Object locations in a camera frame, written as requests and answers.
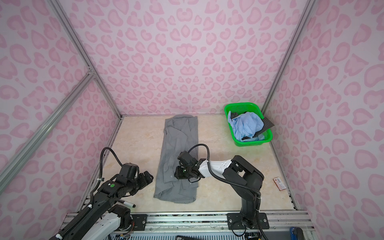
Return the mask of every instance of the wire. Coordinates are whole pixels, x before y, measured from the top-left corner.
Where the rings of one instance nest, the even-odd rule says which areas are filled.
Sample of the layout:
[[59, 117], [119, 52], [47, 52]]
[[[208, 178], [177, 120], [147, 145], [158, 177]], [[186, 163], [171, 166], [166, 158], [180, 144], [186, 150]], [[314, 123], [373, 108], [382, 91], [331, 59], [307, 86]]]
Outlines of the wire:
[[[232, 224], [232, 226], [234, 226], [235, 223], [241, 223], [241, 221], [234, 222], [234, 223]], [[235, 236], [237, 236], [237, 237], [242, 237], [242, 236], [244, 236], [245, 232], [247, 231], [247, 228], [246, 228], [244, 225], [243, 225], [243, 227], [244, 227], [244, 232], [243, 232], [241, 235], [235, 234], [235, 232], [233, 231], [233, 228], [232, 228], [232, 232], [234, 233]]]
[[104, 154], [104, 151], [107, 150], [107, 149], [113, 154], [113, 156], [115, 157], [116, 161], [117, 161], [117, 162], [119, 163], [119, 165], [122, 167], [122, 163], [120, 162], [120, 160], [118, 159], [118, 157], [116, 156], [116, 153], [112, 150], [112, 148], [110, 148], [110, 147], [105, 147], [105, 148], [103, 148], [103, 149], [101, 150], [101, 155], [103, 155], [103, 154]]
[[190, 178], [188, 178], [188, 181], [189, 181], [190, 183], [194, 183], [194, 182], [198, 182], [198, 181], [200, 181], [200, 179], [201, 179], [201, 177], [199, 177], [199, 179], [197, 179], [196, 181], [191, 182]]
[[209, 148], [207, 145], [203, 144], [203, 143], [199, 143], [199, 144], [196, 144], [195, 146], [193, 146], [189, 151], [191, 152], [192, 149], [194, 149], [195, 147], [198, 147], [198, 146], [204, 146], [206, 149], [207, 149], [207, 165], [208, 165], [208, 170], [209, 170], [209, 173], [214, 177], [216, 178], [217, 180], [219, 181], [222, 181], [222, 182], [225, 182], [227, 184], [230, 184], [230, 185], [233, 185], [233, 186], [237, 186], [237, 187], [241, 187], [241, 188], [244, 188], [244, 189], [247, 189], [253, 193], [256, 194], [256, 221], [257, 221], [257, 227], [260, 231], [260, 233], [263, 235], [263, 237], [265, 238], [265, 240], [268, 240], [268, 238], [265, 236], [261, 226], [260, 226], [260, 223], [259, 223], [259, 210], [260, 210], [260, 201], [258, 201], [257, 199], [260, 199], [261, 198], [261, 193], [260, 191], [252, 188], [252, 187], [249, 187], [249, 186], [246, 186], [246, 185], [243, 185], [243, 184], [239, 184], [239, 183], [236, 183], [236, 182], [232, 182], [232, 181], [229, 181], [227, 179], [224, 179], [222, 177], [219, 177], [218, 175], [216, 175], [213, 171], [212, 171], [212, 168], [211, 168], [211, 165], [210, 165], [210, 161], [209, 161]]

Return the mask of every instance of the pink leopard print wall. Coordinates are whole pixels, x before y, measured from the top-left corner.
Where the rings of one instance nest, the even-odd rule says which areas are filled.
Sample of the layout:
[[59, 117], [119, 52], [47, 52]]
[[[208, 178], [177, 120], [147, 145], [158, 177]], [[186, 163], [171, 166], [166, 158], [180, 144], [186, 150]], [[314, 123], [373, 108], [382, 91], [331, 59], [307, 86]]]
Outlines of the pink leopard print wall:
[[263, 106], [305, 0], [62, 0], [123, 114]]
[[73, 212], [117, 117], [91, 82], [0, 195], [0, 239], [49, 239]]
[[0, 172], [85, 75], [44, 0], [0, 3]]
[[321, 0], [267, 116], [320, 239], [384, 239], [384, 1]]

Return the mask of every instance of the marble floor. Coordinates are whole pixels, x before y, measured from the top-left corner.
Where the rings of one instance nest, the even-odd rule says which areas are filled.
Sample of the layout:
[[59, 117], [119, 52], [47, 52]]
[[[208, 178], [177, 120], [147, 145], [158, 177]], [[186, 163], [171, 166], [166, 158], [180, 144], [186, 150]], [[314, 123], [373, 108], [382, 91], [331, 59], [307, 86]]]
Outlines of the marble floor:
[[[213, 177], [199, 181], [196, 201], [190, 204], [175, 204], [153, 198], [157, 168], [163, 141], [165, 119], [171, 116], [125, 117], [112, 149], [122, 163], [131, 162], [148, 171], [154, 181], [132, 197], [124, 200], [136, 204], [132, 212], [194, 212], [194, 211], [236, 211], [241, 209], [241, 198], [226, 183]], [[232, 159], [240, 155], [264, 175], [261, 188], [261, 210], [293, 209], [287, 190], [279, 191], [273, 178], [281, 177], [270, 145], [237, 147], [231, 137], [224, 115], [198, 116], [199, 143], [210, 149], [212, 161]], [[199, 158], [206, 152], [199, 149]], [[110, 179], [119, 173], [120, 166], [112, 154], [104, 164], [103, 177]]]

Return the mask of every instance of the blue object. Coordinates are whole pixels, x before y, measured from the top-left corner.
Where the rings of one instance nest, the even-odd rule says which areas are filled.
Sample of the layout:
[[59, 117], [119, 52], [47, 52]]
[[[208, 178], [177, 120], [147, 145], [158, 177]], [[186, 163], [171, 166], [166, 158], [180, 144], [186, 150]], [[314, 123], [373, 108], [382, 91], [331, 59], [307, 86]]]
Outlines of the blue object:
[[253, 137], [255, 132], [260, 131], [264, 123], [256, 113], [246, 112], [231, 119], [231, 111], [228, 112], [228, 123], [232, 127], [235, 138], [240, 142], [259, 141], [264, 139], [264, 135], [261, 134], [257, 137]]
[[294, 228], [295, 227], [291, 227], [289, 229], [289, 232], [291, 233], [291, 240], [297, 240], [297, 237], [295, 236], [294, 231], [293, 231]]

